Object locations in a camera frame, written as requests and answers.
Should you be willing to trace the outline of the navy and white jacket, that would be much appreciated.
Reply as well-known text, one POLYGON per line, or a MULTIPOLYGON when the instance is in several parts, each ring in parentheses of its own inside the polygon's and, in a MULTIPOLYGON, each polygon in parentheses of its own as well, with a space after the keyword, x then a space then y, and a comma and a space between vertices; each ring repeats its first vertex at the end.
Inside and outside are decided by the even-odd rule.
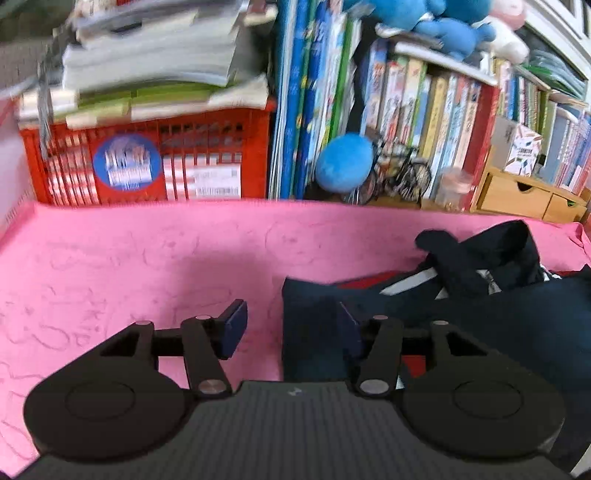
POLYGON ((444 320, 556 387, 566 420, 552 459, 573 468, 590 445, 590 268, 547 271, 528 225, 509 221, 465 241, 425 230, 418 269, 363 290, 287 279, 283 283, 283 378, 341 379, 338 305, 384 314, 408 328, 444 320))

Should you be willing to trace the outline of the pink towel table cover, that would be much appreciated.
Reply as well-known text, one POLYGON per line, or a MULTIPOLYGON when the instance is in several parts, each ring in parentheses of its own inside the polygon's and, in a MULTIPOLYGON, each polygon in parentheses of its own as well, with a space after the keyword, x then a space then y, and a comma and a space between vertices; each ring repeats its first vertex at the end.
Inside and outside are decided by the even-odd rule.
MULTIPOLYGON (((444 320, 404 325, 398 385, 283 378, 283 283, 368 289, 418 269, 425 230, 507 217, 204 202, 29 204, 1 241, 5 479, 567 479, 561 392, 444 320), (181 323, 245 300, 225 398, 188 386, 181 323)), ((525 222, 542 266, 590 268, 581 226, 525 222)))

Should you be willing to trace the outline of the miniature bicycle model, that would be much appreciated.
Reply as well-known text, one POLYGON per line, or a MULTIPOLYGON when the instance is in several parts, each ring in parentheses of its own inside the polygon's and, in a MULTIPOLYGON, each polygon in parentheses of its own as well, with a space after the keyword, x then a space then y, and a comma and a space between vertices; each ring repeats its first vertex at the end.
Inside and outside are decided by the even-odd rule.
POLYGON ((373 164, 363 184, 342 195, 342 203, 367 205, 380 197, 397 198, 422 206, 433 175, 419 149, 401 142, 387 142, 380 134, 372 139, 373 164))

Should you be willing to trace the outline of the clear plastic jar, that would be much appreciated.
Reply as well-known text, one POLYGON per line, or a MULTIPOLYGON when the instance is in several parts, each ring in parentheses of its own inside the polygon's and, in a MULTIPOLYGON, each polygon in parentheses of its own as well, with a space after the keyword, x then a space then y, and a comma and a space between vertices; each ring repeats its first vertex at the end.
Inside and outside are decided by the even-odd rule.
POLYGON ((446 168, 440 176, 435 203, 448 211, 461 211, 472 191, 473 175, 461 168, 446 168))

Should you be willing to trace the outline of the blue plush ball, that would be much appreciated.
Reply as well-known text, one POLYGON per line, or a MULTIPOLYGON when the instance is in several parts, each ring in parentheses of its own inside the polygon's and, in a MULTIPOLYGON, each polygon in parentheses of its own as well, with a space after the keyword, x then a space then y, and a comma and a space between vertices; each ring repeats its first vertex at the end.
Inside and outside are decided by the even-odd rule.
POLYGON ((373 143, 359 134, 346 133, 332 139, 318 156, 315 181, 329 193, 346 194, 365 182, 373 163, 373 143))

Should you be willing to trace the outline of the red plastic crate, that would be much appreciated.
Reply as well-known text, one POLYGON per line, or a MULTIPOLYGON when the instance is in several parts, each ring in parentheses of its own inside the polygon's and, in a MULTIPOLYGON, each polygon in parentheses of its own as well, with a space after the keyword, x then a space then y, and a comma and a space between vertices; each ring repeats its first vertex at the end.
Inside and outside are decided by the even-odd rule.
POLYGON ((20 131, 32 185, 45 204, 86 207, 266 197, 270 116, 231 108, 71 130, 20 131))

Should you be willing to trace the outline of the wooden drawer organizer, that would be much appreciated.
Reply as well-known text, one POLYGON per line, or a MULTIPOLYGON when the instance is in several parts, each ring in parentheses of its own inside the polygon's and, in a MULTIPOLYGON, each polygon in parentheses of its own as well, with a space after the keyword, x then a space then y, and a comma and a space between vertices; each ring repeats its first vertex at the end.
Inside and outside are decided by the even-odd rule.
POLYGON ((487 167, 470 206, 471 213, 501 214, 565 224, 581 222, 587 202, 532 177, 487 167))

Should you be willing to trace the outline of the pocket label printer box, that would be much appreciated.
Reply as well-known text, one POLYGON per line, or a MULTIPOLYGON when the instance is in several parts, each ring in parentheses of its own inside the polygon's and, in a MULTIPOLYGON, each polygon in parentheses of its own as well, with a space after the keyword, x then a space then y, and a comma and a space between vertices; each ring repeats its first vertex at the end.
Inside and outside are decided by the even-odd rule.
POLYGON ((491 139, 489 164, 518 176, 533 174, 543 137, 520 123, 497 116, 491 139))

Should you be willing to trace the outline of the row of books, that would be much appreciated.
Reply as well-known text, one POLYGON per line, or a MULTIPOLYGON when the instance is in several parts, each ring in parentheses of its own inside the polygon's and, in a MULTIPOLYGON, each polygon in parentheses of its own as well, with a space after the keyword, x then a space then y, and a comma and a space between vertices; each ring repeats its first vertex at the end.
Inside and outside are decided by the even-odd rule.
MULTIPOLYGON (((315 187, 315 164, 332 139, 377 132, 387 142, 417 146, 430 88, 423 60, 402 55, 399 35, 426 38, 451 61, 479 64, 496 59, 479 46, 463 61, 442 51, 442 43, 414 32, 384 29, 370 17, 342 8, 343 1, 281 1, 277 27, 277 114, 270 160, 269 195, 301 200, 315 187)), ((584 99, 589 81, 571 66, 576 54, 567 43, 554 44, 554 28, 538 23, 540 1, 524 1, 525 25, 516 34, 530 49, 514 65, 551 88, 584 99)))

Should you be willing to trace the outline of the stack of papers and magazines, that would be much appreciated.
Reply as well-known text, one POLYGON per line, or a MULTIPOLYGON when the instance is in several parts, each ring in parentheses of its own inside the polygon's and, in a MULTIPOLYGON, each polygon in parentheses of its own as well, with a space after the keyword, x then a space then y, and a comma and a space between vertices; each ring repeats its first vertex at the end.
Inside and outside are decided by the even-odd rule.
POLYGON ((214 108, 263 108, 269 99, 259 71, 245 1, 133 1, 69 19, 54 34, 37 78, 17 108, 22 122, 54 111, 62 91, 78 94, 154 82, 221 88, 214 108))

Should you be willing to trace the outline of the blue plush toy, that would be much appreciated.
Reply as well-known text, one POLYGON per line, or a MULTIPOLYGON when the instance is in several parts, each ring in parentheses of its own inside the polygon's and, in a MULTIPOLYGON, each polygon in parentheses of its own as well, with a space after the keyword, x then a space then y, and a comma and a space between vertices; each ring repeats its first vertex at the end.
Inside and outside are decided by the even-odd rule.
POLYGON ((463 61, 485 42, 496 39, 496 29, 484 23, 491 1, 384 0, 343 1, 342 8, 370 17, 384 29, 414 32, 439 40, 444 54, 463 61))

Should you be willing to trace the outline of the pink white plush toy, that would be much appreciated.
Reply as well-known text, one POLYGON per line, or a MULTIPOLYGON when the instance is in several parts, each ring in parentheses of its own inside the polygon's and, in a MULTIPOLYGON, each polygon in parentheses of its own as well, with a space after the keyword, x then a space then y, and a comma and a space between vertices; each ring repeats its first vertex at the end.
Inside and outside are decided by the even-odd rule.
POLYGON ((529 47, 516 34, 525 25, 526 7, 523 0, 493 0, 485 22, 496 31, 492 42, 485 42, 485 49, 496 58, 514 65, 524 63, 530 53, 529 47))

